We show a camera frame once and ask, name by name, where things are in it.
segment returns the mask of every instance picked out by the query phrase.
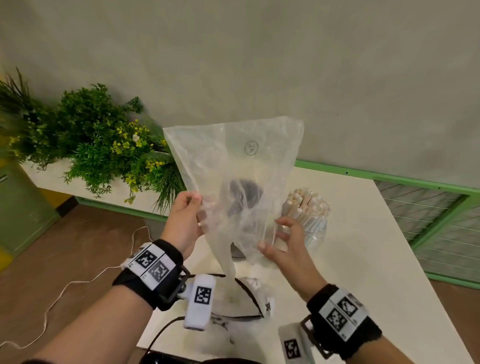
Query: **wrist tracker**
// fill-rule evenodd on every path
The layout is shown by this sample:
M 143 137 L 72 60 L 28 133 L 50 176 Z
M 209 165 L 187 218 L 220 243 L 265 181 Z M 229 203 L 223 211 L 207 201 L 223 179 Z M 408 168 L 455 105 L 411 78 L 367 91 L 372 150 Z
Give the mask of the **wrist tracker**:
M 365 306 L 351 293 L 333 284 L 318 291 L 308 301 L 307 308 L 311 315 L 302 322 L 301 329 L 322 355 L 330 352 L 347 360 L 364 343 L 382 336 Z
M 184 289 L 190 272 L 183 266 L 183 256 L 170 243 L 158 239 L 143 244 L 121 265 L 122 272 L 112 285 L 122 284 L 152 306 L 168 310 Z

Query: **artificial plant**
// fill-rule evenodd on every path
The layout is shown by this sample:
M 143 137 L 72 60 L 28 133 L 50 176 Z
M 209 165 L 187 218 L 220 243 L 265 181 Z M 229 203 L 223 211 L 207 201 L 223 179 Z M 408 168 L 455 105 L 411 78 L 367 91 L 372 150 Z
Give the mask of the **artificial plant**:
M 60 103 L 50 106 L 30 96 L 17 72 L 18 82 L 9 75 L 0 81 L 0 110 L 20 116 L 6 129 L 19 162 L 30 160 L 45 169 L 69 158 L 66 182 L 80 177 L 100 197 L 118 177 L 130 187 L 126 202 L 132 203 L 138 191 L 153 190 L 159 193 L 155 205 L 162 212 L 185 189 L 161 128 L 132 116 L 143 111 L 138 97 L 116 105 L 107 87 L 97 84 L 65 91 Z

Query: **yellow panel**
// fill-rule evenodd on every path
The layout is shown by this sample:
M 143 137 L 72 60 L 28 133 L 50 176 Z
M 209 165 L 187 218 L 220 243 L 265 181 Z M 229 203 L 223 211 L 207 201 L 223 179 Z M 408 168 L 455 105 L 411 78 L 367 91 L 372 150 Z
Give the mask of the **yellow panel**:
M 39 190 L 53 208 L 57 208 L 72 196 L 71 194 L 64 194 L 44 188 L 39 188 Z
M 0 270 L 4 269 L 13 260 L 13 257 L 0 249 Z

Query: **green cabinet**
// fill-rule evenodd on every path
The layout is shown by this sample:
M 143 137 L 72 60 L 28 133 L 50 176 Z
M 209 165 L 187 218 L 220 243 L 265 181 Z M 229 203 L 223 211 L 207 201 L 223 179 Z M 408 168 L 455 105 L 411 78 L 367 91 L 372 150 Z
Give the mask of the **green cabinet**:
M 0 247 L 16 256 L 60 216 L 15 163 L 0 168 Z

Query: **white planter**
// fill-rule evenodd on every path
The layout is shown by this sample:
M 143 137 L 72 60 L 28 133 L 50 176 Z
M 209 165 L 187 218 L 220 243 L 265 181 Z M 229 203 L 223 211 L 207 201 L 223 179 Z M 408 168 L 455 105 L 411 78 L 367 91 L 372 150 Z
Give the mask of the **white planter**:
M 154 191 L 137 192 L 135 194 L 135 201 L 131 205 L 128 202 L 124 202 L 124 200 L 130 196 L 130 188 L 119 178 L 112 181 L 112 191 L 102 195 L 101 198 L 96 198 L 93 193 L 89 192 L 85 187 L 85 182 L 81 178 L 75 178 L 72 182 L 66 183 L 63 176 L 64 173 L 69 170 L 70 164 L 70 160 L 62 159 L 50 164 L 46 170 L 38 170 L 36 164 L 25 162 L 22 164 L 22 168 L 33 183 L 40 188 L 63 192 L 65 194 L 105 202 L 120 207 L 168 216 L 168 208 L 164 213 L 160 213 L 160 211 L 154 209 L 155 201 L 158 198 L 158 194 Z

